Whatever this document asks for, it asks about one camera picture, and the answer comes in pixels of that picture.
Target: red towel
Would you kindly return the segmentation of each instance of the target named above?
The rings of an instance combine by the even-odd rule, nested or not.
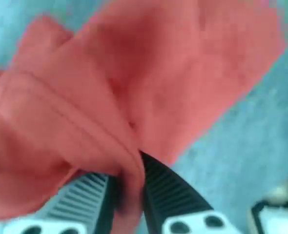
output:
[[[113,0],[75,35],[37,18],[0,71],[0,219],[81,169],[120,176],[113,233],[133,233],[138,149],[173,163],[282,46],[275,11],[243,0]]]

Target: light blue surface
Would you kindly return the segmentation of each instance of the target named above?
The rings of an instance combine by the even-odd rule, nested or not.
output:
[[[51,13],[76,30],[96,5],[95,0],[0,0],[0,66],[35,15]],[[288,49],[174,169],[245,230],[248,207],[288,176]],[[143,223],[139,233],[146,233]]]

